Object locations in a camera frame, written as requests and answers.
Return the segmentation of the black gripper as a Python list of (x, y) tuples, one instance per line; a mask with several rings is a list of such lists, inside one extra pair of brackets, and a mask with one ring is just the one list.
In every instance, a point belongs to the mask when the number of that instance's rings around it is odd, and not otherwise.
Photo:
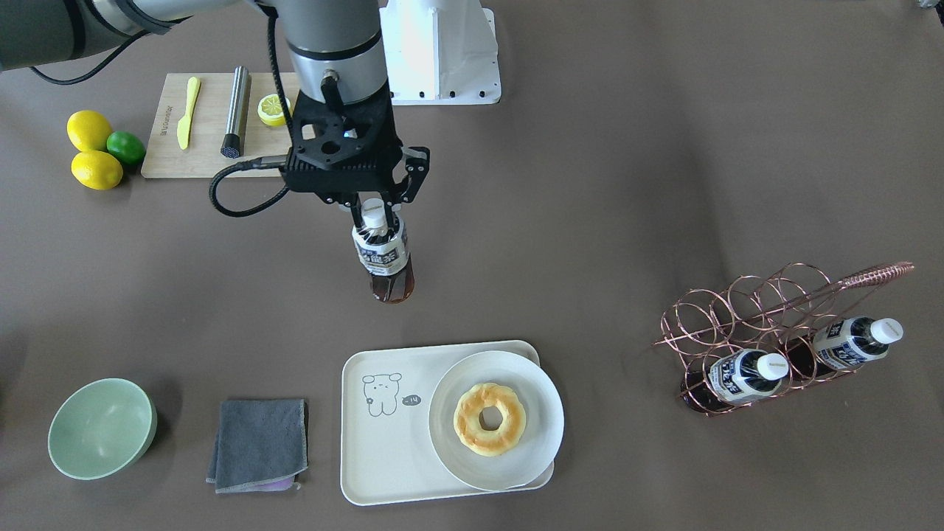
[(317, 196), (326, 203), (350, 208), (357, 231), (364, 228), (363, 194), (381, 199), (386, 223), (385, 239), (401, 229), (400, 203), (412, 202), (428, 175), (429, 150), (402, 147), (388, 154), (364, 155), (330, 169), (317, 171)]

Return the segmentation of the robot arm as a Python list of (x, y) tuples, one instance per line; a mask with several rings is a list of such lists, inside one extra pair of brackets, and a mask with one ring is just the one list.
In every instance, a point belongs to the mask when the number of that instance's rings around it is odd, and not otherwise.
[[(2, 69), (14, 70), (119, 54), (133, 41), (163, 35), (223, 1), (4, 1)], [(284, 156), (238, 162), (210, 182), (216, 189), (238, 171), (276, 168), (284, 192), (310, 192), (348, 209), (356, 229), (401, 235), (397, 215), (416, 196), (429, 150), (405, 147), (395, 131), (380, 7), (375, 1), (257, 1), (270, 24), (280, 21), (300, 84), (285, 109), (292, 141)]]

